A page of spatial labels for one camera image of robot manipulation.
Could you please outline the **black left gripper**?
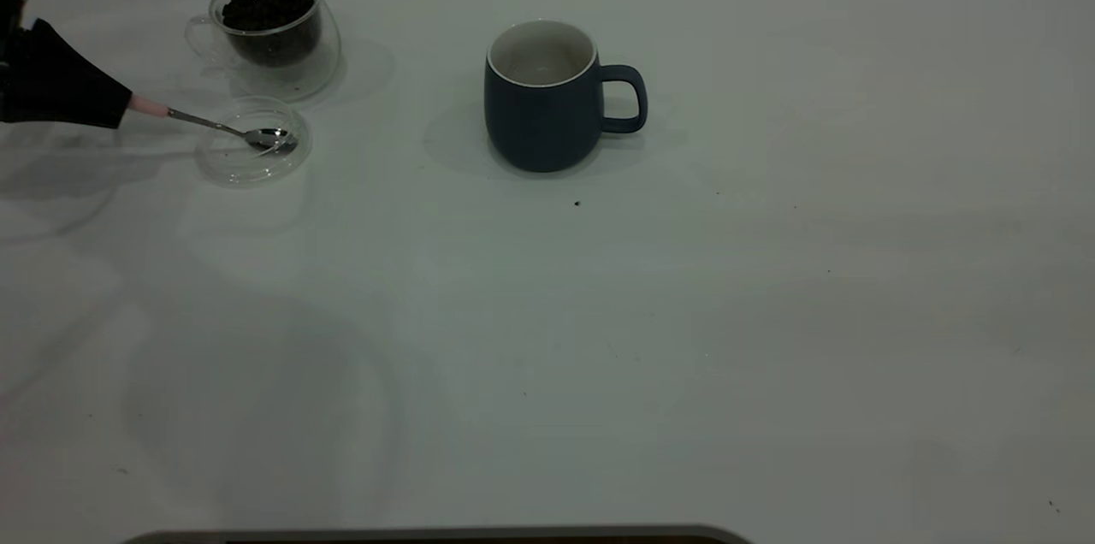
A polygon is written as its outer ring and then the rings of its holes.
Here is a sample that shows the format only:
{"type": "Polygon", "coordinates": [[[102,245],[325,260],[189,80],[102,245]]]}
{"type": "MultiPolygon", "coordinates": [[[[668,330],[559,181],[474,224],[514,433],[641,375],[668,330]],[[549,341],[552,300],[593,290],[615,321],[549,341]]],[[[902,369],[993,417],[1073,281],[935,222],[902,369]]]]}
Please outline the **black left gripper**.
{"type": "Polygon", "coordinates": [[[1,38],[13,33],[3,54],[1,120],[120,127],[132,92],[87,61],[50,23],[19,28],[26,2],[1,0],[1,38]]]}

